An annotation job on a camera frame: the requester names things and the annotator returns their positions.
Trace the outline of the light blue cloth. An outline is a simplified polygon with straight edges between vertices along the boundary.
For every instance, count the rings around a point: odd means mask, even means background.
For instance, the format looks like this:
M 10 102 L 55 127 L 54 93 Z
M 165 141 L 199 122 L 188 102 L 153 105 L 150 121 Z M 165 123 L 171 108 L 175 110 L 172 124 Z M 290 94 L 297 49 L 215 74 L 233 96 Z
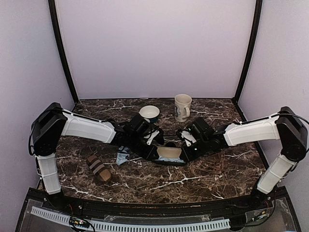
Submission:
M 182 159 L 180 159 L 180 158 L 167 158 L 167 157 L 163 157 L 163 156 L 160 156 L 155 161 L 184 163 L 184 161 Z
M 129 148 L 128 147 L 125 147 L 125 146 L 121 146 L 119 149 L 118 149 L 118 152 L 117 152 L 117 157 L 116 157 L 116 164 L 118 166 L 122 165 L 123 163 L 127 162 L 128 161 L 128 157 L 130 156 L 130 153 L 129 153 Z

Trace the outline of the black aviator sunglasses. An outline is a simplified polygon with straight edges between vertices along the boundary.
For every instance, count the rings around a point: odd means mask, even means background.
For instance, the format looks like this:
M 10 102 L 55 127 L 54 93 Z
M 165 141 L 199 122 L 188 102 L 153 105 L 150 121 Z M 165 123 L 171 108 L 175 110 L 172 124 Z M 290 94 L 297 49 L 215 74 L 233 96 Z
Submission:
M 160 142 L 158 144 L 160 146 L 165 146 L 165 147 L 173 147 L 176 148 L 178 140 L 176 138 L 176 135 L 163 135 L 162 138 L 160 138 Z

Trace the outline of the black checkered glasses case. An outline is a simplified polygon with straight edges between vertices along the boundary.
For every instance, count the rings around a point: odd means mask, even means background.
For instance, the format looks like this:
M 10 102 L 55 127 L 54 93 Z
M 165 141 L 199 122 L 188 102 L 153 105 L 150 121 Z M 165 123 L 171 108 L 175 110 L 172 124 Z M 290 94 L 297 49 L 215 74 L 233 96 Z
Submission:
M 180 158 L 181 159 L 181 148 L 173 148 L 173 147 L 165 147 L 165 146 L 158 146 L 157 147 L 157 159 L 160 156 L 167 157 L 167 158 Z M 174 162 L 162 162 L 162 161 L 155 161 L 152 160 L 151 162 L 162 164 L 162 165 L 170 165 L 170 166 L 184 166 L 184 163 L 174 163 Z

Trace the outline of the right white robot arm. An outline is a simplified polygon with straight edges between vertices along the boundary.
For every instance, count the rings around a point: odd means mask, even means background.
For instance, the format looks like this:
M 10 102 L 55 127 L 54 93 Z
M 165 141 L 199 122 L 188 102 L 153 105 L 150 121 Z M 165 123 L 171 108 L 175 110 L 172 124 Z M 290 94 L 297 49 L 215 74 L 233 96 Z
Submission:
M 210 152 L 239 144 L 279 140 L 282 145 L 280 153 L 260 177 L 257 191 L 246 200 L 246 205 L 256 210 L 265 202 L 264 194 L 269 194 L 308 153 L 306 122 L 288 106 L 264 118 L 231 123 L 217 129 L 199 117 L 185 129 L 192 138 L 187 139 L 190 145 L 182 147 L 180 159 L 188 163 Z

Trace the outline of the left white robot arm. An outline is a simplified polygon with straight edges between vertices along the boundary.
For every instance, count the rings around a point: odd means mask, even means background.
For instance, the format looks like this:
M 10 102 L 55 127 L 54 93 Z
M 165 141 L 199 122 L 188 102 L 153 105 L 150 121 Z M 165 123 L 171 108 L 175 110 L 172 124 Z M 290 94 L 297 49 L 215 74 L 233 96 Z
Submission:
M 96 140 L 105 144 L 128 147 L 145 160 L 156 160 L 157 147 L 145 139 L 150 123 L 140 115 L 130 121 L 99 120 L 81 116 L 50 104 L 32 123 L 28 152 L 35 156 L 49 203 L 58 211 L 68 207 L 68 199 L 60 194 L 61 184 L 56 167 L 56 148 L 61 137 L 73 136 Z

